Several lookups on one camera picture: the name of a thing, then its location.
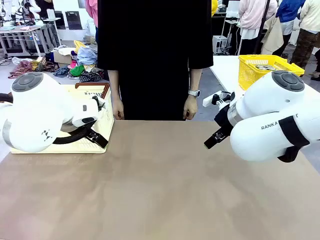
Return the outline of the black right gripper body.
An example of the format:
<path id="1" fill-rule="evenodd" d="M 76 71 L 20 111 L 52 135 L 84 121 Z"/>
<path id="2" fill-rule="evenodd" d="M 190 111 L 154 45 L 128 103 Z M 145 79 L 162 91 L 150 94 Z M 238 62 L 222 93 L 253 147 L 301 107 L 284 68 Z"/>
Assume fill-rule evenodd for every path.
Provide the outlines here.
<path id="1" fill-rule="evenodd" d="M 221 108 L 214 118 L 215 122 L 220 126 L 215 133 L 215 137 L 228 137 L 234 126 L 236 125 L 236 109 L 228 103 Z"/>

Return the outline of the person's right hand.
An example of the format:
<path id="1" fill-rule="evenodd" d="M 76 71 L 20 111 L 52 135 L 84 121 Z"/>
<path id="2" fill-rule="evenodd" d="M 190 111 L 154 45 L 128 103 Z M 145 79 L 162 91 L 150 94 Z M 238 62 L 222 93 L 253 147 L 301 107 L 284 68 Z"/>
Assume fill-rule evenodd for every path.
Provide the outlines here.
<path id="1" fill-rule="evenodd" d="M 113 110 L 113 116 L 116 120 L 124 120 L 124 106 L 120 99 L 114 99 L 112 101 L 112 110 Z"/>

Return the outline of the person's left hand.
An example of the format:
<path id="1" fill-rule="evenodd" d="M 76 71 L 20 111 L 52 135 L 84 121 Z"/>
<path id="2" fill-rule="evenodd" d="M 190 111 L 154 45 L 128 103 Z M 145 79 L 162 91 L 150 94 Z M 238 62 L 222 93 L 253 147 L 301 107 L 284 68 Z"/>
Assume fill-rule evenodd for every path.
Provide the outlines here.
<path id="1" fill-rule="evenodd" d="M 189 95 L 184 103 L 183 118 L 185 120 L 192 120 L 198 111 L 197 98 Z"/>

